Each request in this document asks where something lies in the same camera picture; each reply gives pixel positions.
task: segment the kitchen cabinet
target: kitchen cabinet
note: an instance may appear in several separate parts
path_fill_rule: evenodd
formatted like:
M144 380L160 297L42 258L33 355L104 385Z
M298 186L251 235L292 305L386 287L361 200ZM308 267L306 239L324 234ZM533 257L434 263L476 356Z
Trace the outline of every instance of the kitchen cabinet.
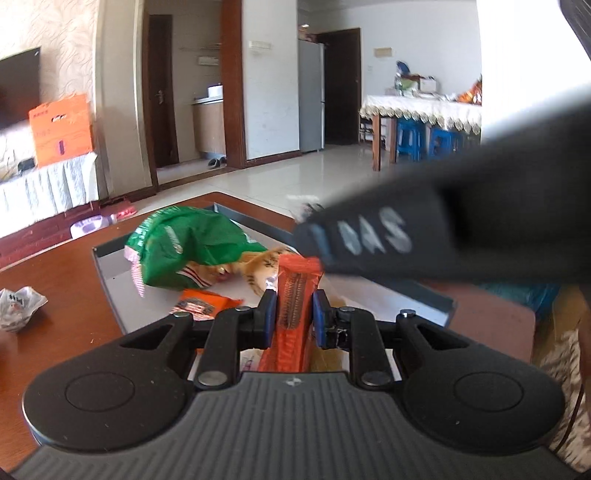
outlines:
M223 126L223 99L209 97L193 104L195 147L204 158L226 154Z

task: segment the brown table surface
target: brown table surface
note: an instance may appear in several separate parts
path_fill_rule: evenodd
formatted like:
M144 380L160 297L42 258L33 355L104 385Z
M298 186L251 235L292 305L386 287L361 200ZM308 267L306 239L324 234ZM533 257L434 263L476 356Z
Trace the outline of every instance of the brown table surface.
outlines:
M291 218L223 193L180 205L220 203L290 231ZM0 288L29 285L48 298L25 329L0 332L0 467L11 470L36 447L21 410L27 385L43 370L121 336L93 263L92 248L132 232L147 215L43 252L3 272ZM432 284L458 301L450 328L501 352L529 361L534 314L476 287Z

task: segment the lace tablecloth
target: lace tablecloth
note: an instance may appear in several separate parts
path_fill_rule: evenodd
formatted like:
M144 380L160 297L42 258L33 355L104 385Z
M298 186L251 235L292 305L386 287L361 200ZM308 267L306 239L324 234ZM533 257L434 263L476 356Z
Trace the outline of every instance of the lace tablecloth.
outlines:
M482 107L468 103L445 102L387 95L368 95L359 114L364 118L374 115L420 120L442 128L455 127L466 133L480 133Z

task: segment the orange box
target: orange box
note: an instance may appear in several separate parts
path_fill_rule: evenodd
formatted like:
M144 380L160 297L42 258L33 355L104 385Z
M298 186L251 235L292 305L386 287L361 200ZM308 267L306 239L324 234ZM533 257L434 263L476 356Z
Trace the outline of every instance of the orange box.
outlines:
M29 112L29 121L39 167L93 150L86 95L44 103Z

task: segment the snack packages on table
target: snack packages on table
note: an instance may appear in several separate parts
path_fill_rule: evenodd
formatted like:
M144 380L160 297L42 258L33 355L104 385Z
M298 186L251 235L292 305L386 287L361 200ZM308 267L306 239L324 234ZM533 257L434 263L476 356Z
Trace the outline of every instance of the snack packages on table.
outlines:
M175 290L206 289L236 270L245 252L267 249L221 213L170 206L154 213L125 246L134 284Z
M0 330L21 330L33 313L46 303L47 299L31 287L23 287L18 292L4 288L0 291Z
M258 371L295 373L309 370L312 294L322 275L317 258L280 255L277 323L271 347L262 354Z
M457 97L459 103L474 103L482 105L482 77L476 81L472 88Z
M213 320L222 310L232 309L242 304L242 300L233 300L211 291L183 291L178 303L170 313L189 312L193 320Z
M234 271L242 274L252 291L262 297L265 290L277 290L279 256L293 253L289 247L278 247L263 253L244 252Z

